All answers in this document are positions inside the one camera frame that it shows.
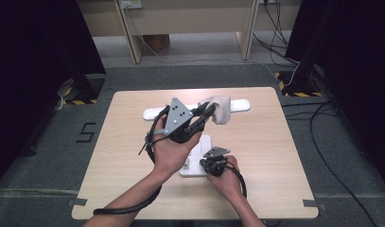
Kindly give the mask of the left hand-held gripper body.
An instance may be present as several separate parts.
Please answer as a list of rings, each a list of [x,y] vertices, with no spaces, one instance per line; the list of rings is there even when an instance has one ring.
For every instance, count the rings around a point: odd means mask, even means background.
[[[173,97],[165,123],[165,136],[182,144],[191,139],[196,132],[190,132],[191,119],[195,117],[180,99]]]

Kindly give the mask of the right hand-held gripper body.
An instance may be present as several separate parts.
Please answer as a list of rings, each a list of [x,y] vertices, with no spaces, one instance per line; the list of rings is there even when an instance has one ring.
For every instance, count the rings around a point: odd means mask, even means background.
[[[229,152],[230,150],[226,148],[212,147],[200,159],[200,165],[206,173],[218,177],[226,166],[224,155]]]

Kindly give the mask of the beige cloth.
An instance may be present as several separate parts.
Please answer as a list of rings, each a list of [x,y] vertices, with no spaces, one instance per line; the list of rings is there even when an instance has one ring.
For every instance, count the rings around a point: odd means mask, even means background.
[[[225,125],[231,119],[231,98],[229,96],[210,96],[198,102],[201,106],[208,102],[208,107],[214,106],[212,121],[217,125]]]

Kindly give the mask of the white desk lamp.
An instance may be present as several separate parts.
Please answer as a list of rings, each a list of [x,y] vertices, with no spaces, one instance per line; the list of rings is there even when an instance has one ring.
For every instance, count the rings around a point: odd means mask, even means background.
[[[145,121],[153,120],[156,122],[163,114],[167,116],[169,112],[169,105],[166,105],[164,108],[152,108],[146,109],[143,112],[143,118]],[[198,104],[185,105],[189,110],[197,108]],[[231,114],[248,112],[251,109],[251,103],[247,99],[231,99]],[[191,119],[190,124],[193,124],[199,117],[195,116]],[[165,126],[162,130],[155,131],[155,125],[152,125],[151,130],[157,134],[161,133],[165,135]],[[179,173],[182,177],[202,177],[206,175],[206,172],[200,165],[200,159],[203,158],[203,155],[212,148],[211,137],[209,135],[204,135],[198,145],[196,145],[190,151],[188,158],[184,162],[184,166],[179,170]]]

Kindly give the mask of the person's right hand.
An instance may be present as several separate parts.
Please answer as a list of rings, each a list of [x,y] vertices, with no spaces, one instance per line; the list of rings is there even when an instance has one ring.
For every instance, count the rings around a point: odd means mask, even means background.
[[[228,167],[238,169],[236,157],[233,155],[225,156]],[[243,197],[240,180],[235,172],[226,168],[219,177],[208,175],[207,180],[215,187],[218,193],[228,201]]]

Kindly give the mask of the person's left hand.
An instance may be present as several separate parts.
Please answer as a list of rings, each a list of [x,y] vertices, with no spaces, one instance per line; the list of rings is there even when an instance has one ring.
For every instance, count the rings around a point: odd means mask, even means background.
[[[152,174],[160,178],[168,179],[179,171],[192,148],[201,139],[201,133],[197,132],[187,142],[179,144],[165,138],[161,133],[153,135],[153,153],[155,158]]]

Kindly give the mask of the brown cardboard box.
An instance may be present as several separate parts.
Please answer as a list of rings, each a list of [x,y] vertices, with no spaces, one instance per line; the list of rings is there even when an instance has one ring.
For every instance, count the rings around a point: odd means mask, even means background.
[[[168,34],[144,35],[143,39],[146,45],[150,47],[154,52],[163,51],[170,46]]]

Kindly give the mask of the beige wooden desk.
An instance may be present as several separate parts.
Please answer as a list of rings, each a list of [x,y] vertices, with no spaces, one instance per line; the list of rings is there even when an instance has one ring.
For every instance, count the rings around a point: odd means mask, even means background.
[[[143,35],[233,32],[241,59],[250,57],[256,31],[293,29],[303,0],[141,0],[123,9],[119,0],[76,0],[94,37],[123,36],[131,62],[141,61]]]

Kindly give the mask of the black stand base striped tape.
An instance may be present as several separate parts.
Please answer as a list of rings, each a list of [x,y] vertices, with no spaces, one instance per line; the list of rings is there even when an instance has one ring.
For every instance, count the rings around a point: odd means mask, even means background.
[[[292,71],[279,71],[275,73],[278,86],[283,96],[310,97],[321,96],[319,86],[313,77],[298,77]]]
[[[61,105],[96,104],[105,78],[71,80],[63,84],[58,92]]]

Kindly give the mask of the white power strip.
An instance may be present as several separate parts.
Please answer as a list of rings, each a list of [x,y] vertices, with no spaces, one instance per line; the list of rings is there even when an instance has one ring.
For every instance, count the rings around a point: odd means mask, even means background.
[[[141,0],[119,0],[119,2],[123,9],[141,9],[143,7]]]

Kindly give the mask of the black curtain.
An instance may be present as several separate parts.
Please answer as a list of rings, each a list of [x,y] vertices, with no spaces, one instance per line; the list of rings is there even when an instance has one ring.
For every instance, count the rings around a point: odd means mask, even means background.
[[[324,69],[385,183],[385,0],[302,0],[287,56]]]
[[[0,0],[0,180],[61,84],[104,72],[77,0]]]

